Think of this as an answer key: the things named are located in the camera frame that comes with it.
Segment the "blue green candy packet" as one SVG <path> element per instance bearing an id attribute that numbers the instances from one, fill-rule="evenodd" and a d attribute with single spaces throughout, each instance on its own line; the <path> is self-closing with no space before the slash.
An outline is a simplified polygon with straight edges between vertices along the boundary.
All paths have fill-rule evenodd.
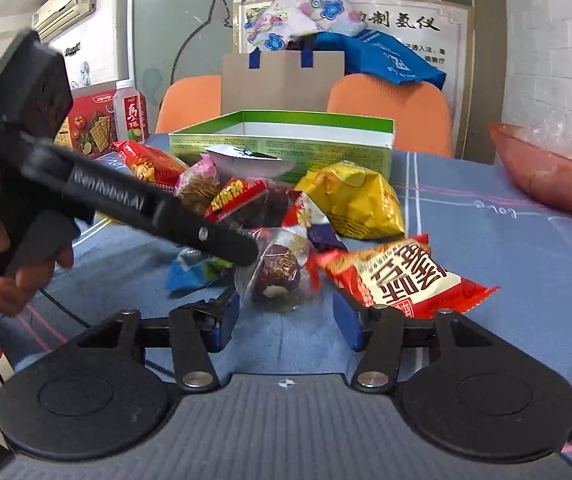
<path id="1" fill-rule="evenodd" d="M 233 269 L 234 265 L 226 260 L 183 247 L 167 271 L 164 287 L 168 292 L 205 288 Z"/>

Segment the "red white noodle snack packet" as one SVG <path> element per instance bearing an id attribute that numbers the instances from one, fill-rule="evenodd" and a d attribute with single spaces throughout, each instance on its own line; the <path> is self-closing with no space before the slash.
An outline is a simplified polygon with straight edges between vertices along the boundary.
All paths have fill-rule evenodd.
<path id="1" fill-rule="evenodd" d="M 341 292 L 367 308 L 396 308 L 408 318 L 431 318 L 440 309 L 465 313 L 499 289 L 450 272 L 432 258 L 427 234 L 316 257 Z"/>

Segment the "red cracker box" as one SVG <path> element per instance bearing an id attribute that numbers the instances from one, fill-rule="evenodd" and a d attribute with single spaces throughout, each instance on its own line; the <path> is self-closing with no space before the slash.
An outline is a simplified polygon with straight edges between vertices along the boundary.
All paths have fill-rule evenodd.
<path id="1" fill-rule="evenodd" d="M 73 106 L 54 143 L 92 159 L 109 153 L 116 141 L 115 91 L 115 81 L 73 89 Z"/>

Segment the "red white drink carton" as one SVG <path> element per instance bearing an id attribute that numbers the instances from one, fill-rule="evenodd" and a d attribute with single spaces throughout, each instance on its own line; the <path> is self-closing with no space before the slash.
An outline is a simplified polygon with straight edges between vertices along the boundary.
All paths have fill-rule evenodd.
<path id="1" fill-rule="evenodd" d="M 142 142 L 148 138 L 147 103 L 133 79 L 122 79 L 115 83 L 112 100 L 116 138 L 119 141 Z"/>

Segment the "yellow snack packet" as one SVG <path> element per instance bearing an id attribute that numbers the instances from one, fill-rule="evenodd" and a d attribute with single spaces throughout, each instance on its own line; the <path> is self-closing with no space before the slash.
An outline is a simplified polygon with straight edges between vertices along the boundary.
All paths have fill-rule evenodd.
<path id="1" fill-rule="evenodd" d="M 335 162 L 311 171 L 295 185 L 325 214 L 333 229 L 353 240 L 403 236 L 400 200 L 379 172 Z"/>

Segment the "pink snack packet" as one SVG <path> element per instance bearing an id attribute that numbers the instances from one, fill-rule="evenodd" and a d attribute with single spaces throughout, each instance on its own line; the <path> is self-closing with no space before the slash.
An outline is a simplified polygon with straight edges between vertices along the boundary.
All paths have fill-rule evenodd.
<path id="1" fill-rule="evenodd" d="M 222 183 L 209 154 L 185 170 L 177 180 L 175 196 L 195 214 L 204 216 L 213 198 L 220 193 Z"/>

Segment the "left orange chair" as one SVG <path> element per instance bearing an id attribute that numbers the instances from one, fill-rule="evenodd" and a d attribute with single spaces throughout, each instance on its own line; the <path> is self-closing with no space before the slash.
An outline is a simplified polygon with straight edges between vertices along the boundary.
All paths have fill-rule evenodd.
<path id="1" fill-rule="evenodd" d="M 207 122 L 221 114 L 221 76 L 179 79 L 167 89 L 160 105 L 156 133 L 170 133 Z"/>

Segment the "orange chair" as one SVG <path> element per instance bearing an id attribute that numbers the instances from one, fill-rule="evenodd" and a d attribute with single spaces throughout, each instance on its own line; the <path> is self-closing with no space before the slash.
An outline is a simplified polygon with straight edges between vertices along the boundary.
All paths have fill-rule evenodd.
<path id="1" fill-rule="evenodd" d="M 396 150 L 454 156 L 448 102 L 429 82 L 396 86 L 371 75 L 347 75 L 333 85 L 327 112 L 391 119 Z"/>
<path id="2" fill-rule="evenodd" d="M 221 114 L 221 76 L 179 79 L 167 89 L 160 105 L 156 133 L 170 133 L 207 122 Z"/>

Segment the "green white cardboard box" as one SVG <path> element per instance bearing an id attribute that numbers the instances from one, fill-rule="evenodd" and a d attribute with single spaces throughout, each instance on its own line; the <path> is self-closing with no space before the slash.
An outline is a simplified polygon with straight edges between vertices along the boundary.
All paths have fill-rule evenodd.
<path id="1" fill-rule="evenodd" d="M 272 155 L 293 163 L 284 180 L 295 183 L 309 170 L 345 160 L 389 177 L 394 138 L 392 119 L 241 110 L 171 132 L 169 145 L 170 152 L 188 164 L 215 144 Z"/>

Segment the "blue tablecloth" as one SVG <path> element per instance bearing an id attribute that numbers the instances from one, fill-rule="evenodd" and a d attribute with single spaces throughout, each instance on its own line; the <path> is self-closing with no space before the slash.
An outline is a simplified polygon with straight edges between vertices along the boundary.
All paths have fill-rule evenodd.
<path id="1" fill-rule="evenodd" d="M 478 324 L 557 370 L 572 385 L 572 216 L 533 203 L 500 166 L 395 152 L 391 180 L 412 234 L 430 237 L 435 260 L 492 289 L 472 309 Z M 0 320 L 10 364 L 56 349 L 116 311 L 146 318 L 196 301 L 164 287 L 174 245 L 99 222 L 75 243 L 75 264 L 17 317 Z M 214 354 L 217 374 L 350 374 L 356 355 L 333 319 L 333 284 L 285 313 L 241 313 Z"/>

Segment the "right orange chair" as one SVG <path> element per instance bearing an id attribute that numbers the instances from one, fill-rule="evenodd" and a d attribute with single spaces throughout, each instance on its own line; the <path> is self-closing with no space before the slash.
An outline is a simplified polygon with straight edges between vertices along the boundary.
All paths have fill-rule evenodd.
<path id="1" fill-rule="evenodd" d="M 429 82 L 396 86 L 371 75 L 347 75 L 333 85 L 327 112 L 391 119 L 396 150 L 454 156 L 448 102 Z"/>

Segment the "pink translucent plastic bowl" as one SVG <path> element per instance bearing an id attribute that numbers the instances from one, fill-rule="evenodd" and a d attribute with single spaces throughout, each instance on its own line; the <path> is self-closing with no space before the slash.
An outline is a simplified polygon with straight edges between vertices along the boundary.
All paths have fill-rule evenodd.
<path id="1" fill-rule="evenodd" d="M 491 122 L 488 131 L 517 188 L 539 203 L 572 212 L 572 159 L 518 138 L 520 127 Z"/>

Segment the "blue fabric bag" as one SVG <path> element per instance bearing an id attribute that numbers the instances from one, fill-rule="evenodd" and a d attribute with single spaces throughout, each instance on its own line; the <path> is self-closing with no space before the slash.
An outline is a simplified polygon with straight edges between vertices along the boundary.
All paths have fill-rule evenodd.
<path id="1" fill-rule="evenodd" d="M 428 82 L 439 90 L 446 73 L 432 66 L 394 37 L 379 30 L 364 29 L 355 36 L 320 32 L 315 36 L 315 51 L 341 51 L 344 73 L 363 74 L 400 86 L 407 82 Z"/>

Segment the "floral patterned cloth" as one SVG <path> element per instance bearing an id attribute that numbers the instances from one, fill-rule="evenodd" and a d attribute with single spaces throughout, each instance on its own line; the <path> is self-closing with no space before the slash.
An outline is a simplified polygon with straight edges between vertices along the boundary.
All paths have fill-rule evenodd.
<path id="1" fill-rule="evenodd" d="M 349 0 L 273 0 L 248 13 L 243 29 L 252 50 L 282 51 L 289 44 L 320 32 L 353 37 L 366 28 Z"/>

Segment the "wall air conditioner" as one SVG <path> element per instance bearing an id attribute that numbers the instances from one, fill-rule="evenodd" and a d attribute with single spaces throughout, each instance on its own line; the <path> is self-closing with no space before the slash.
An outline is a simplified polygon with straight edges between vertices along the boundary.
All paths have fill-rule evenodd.
<path id="1" fill-rule="evenodd" d="M 32 16 L 34 29 L 43 42 L 59 36 L 93 14 L 97 0 L 47 0 Z"/>

